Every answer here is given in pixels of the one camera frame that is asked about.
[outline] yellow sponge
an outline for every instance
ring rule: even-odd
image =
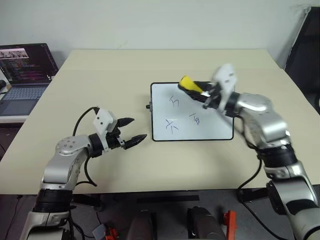
[[[190,77],[188,76],[184,76],[180,82],[179,82],[179,85],[181,87],[183,87],[184,89],[187,89],[187,90],[193,90],[193,91],[196,91],[198,93],[202,93],[202,89],[200,87],[198,87],[198,85],[196,85],[191,79]]]

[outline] beige table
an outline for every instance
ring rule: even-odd
[[[256,153],[235,133],[227,141],[152,141],[152,82],[177,82],[184,75],[207,81],[224,63],[233,63],[236,90],[268,96],[287,121],[297,157],[313,184],[320,184],[319,115],[265,50],[74,50],[47,88],[0,162],[1,194],[35,194],[56,143],[72,134],[91,106],[133,117],[122,137],[147,133],[128,150],[114,149],[89,162],[98,184],[75,193],[110,193],[236,188],[258,166]],[[92,134],[93,113],[78,134]],[[84,180],[83,170],[79,180]],[[248,187],[264,187],[264,171]]]

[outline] whiteboard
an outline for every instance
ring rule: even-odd
[[[177,82],[151,84],[151,121],[154,141],[231,140],[233,118],[191,99]]]

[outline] whiteboard frame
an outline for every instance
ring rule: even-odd
[[[154,139],[154,109],[153,109],[153,101],[152,101],[152,85],[154,84],[178,84],[177,81],[163,81],[163,82],[153,82],[150,85],[150,112],[151,112],[151,133],[152,140],[155,142],[185,142],[185,141],[229,141],[234,139],[235,136],[235,118],[232,118],[232,137],[226,139],[182,139],[182,140],[155,140]]]

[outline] handwritten chinese character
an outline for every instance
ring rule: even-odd
[[[167,119],[165,120],[166,121],[166,126],[165,126],[165,129],[168,129],[168,127],[169,127],[169,129],[171,129],[171,134],[174,134],[174,129],[177,129],[177,130],[179,130],[179,128],[177,128],[176,126],[173,126],[173,122],[174,121],[168,121]]]
[[[199,126],[200,124],[200,119],[199,117],[196,116],[196,113],[193,113],[191,115],[189,115],[189,117],[192,117],[193,116],[193,120],[196,122],[196,124]]]
[[[177,103],[176,106],[179,107],[179,100],[178,99],[173,100],[173,97],[174,95],[170,97],[169,102],[172,102],[173,107],[175,106],[175,103]]]

